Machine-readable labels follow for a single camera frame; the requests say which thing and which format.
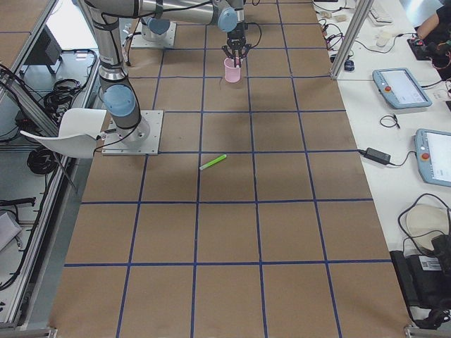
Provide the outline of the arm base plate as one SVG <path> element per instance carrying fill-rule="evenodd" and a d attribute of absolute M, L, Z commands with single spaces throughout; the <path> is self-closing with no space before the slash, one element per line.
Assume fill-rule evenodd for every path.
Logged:
<path fill-rule="evenodd" d="M 110 118 L 108 129 L 116 129 L 108 133 L 106 146 L 101 149 L 105 156 L 141 156 L 157 155 L 163 125 L 163 111 L 141 111 L 141 122 L 130 136 L 129 131 L 118 129 L 113 118 Z"/>
<path fill-rule="evenodd" d="M 175 44 L 176 23 L 170 22 L 170 26 L 162 35 L 152 32 L 142 23 L 137 25 L 137 30 L 132 38 L 132 49 L 173 49 Z"/>

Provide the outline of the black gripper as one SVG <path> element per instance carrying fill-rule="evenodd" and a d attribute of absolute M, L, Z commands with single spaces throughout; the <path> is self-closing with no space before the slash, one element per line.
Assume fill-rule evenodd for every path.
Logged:
<path fill-rule="evenodd" d="M 252 49 L 251 44 L 246 44 L 246 37 L 244 30 L 232 30 L 227 33 L 227 45 L 221 47 L 224 54 L 233 63 L 235 63 L 235 50 L 233 48 L 240 48 L 238 50 L 238 59 L 240 62 L 247 57 L 247 54 Z"/>

